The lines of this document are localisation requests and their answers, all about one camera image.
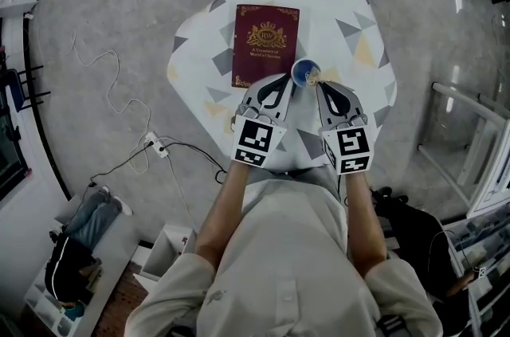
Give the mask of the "person's grey trousers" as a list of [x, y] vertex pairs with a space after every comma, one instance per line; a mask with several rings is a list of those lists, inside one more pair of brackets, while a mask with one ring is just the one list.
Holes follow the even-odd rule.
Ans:
[[337, 202], [340, 202], [337, 190], [337, 176], [332, 172], [329, 165], [312, 167], [304, 170], [291, 170], [284, 173], [273, 173], [269, 170], [251, 167], [246, 185], [248, 186], [270, 179], [305, 182], [311, 185], [321, 186], [329, 191]]

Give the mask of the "white desk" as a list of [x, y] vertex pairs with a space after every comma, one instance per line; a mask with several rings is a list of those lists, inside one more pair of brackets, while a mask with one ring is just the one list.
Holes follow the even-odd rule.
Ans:
[[467, 205], [467, 218], [491, 212], [510, 202], [510, 109], [481, 94], [468, 96], [452, 85], [434, 82], [433, 91], [465, 104], [478, 115], [461, 173], [454, 177], [425, 145], [418, 152], [428, 160]]

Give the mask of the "white open box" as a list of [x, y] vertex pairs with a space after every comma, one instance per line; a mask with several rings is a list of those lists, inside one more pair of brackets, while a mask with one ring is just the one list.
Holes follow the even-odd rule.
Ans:
[[192, 250], [194, 242], [192, 228], [165, 224], [152, 247], [139, 244], [131, 256], [131, 262], [140, 266], [139, 272], [133, 274], [135, 280], [151, 292], [175, 261]]

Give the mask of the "dark red hardcover book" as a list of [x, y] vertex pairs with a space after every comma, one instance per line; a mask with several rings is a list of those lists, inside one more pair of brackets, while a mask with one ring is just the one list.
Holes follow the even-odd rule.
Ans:
[[232, 85], [248, 88], [295, 61], [300, 11], [282, 6], [240, 4], [236, 9]]

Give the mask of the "person's left forearm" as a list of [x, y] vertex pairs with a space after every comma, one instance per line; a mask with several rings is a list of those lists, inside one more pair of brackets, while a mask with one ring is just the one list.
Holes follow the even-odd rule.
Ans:
[[233, 161], [196, 238], [194, 253], [217, 269], [230, 238], [242, 220], [249, 166]]

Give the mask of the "white storage shelf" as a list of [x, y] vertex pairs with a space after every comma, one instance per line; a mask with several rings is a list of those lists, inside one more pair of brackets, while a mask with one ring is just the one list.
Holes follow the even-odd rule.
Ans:
[[443, 229], [456, 275], [480, 271], [467, 286], [469, 321], [457, 337], [510, 337], [510, 204]]

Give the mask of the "table with patterned white cloth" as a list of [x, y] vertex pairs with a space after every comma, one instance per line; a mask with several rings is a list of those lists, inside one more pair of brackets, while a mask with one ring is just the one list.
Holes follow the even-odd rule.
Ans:
[[214, 0], [178, 28], [167, 77], [220, 151], [231, 153], [231, 119], [245, 95], [231, 84], [234, 20], [243, 3], [300, 11], [296, 57], [315, 61], [324, 80], [357, 95], [375, 142], [397, 83], [367, 0]]

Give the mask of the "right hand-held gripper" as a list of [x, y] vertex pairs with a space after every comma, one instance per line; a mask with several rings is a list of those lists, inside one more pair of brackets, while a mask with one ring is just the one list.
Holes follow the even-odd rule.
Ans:
[[337, 175], [369, 170], [374, 141], [357, 95], [342, 84], [318, 83], [316, 96], [322, 123], [320, 138], [333, 170]]

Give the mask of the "blue chair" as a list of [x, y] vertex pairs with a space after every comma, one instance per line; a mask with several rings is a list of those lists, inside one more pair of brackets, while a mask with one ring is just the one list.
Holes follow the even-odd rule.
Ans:
[[0, 88], [10, 89], [16, 112], [43, 104], [43, 101], [38, 99], [51, 93], [51, 91], [35, 92], [33, 71], [39, 69], [42, 69], [42, 66], [27, 68], [23, 71], [7, 69], [0, 75]]

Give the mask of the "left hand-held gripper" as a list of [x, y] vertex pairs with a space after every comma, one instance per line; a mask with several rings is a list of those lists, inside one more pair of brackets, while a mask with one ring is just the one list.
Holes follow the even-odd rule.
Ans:
[[251, 167], [266, 166], [287, 131], [279, 120], [286, 119], [293, 90], [294, 82], [286, 73], [270, 75], [250, 85], [234, 118], [230, 155], [233, 161]]

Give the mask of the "person's right forearm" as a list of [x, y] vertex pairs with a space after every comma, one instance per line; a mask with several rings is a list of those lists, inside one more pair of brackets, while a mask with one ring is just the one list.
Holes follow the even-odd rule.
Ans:
[[348, 174], [347, 235], [351, 261], [361, 277], [386, 259], [387, 247], [364, 173]]

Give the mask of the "white power strip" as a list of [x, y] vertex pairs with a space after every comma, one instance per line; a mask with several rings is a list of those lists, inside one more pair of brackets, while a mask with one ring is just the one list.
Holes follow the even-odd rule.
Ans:
[[146, 143], [150, 144], [156, 154], [161, 158], [166, 158], [168, 154], [168, 150], [165, 148], [162, 140], [155, 134], [153, 131], [149, 131], [145, 135]]

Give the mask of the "person's white shirt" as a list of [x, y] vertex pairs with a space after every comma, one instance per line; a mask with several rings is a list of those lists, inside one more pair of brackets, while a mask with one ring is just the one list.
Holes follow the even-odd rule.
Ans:
[[128, 317], [125, 337], [442, 337], [414, 269], [354, 262], [347, 211], [321, 186], [269, 179], [247, 187], [218, 265], [184, 253]]

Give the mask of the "green cup with blue inside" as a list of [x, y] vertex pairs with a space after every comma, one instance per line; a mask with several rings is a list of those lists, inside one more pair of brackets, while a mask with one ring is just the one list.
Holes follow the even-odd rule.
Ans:
[[312, 68], [318, 68], [320, 70], [319, 65], [313, 60], [302, 58], [296, 61], [290, 72], [294, 84], [300, 88], [306, 88], [310, 86], [306, 83], [305, 73], [310, 71]]

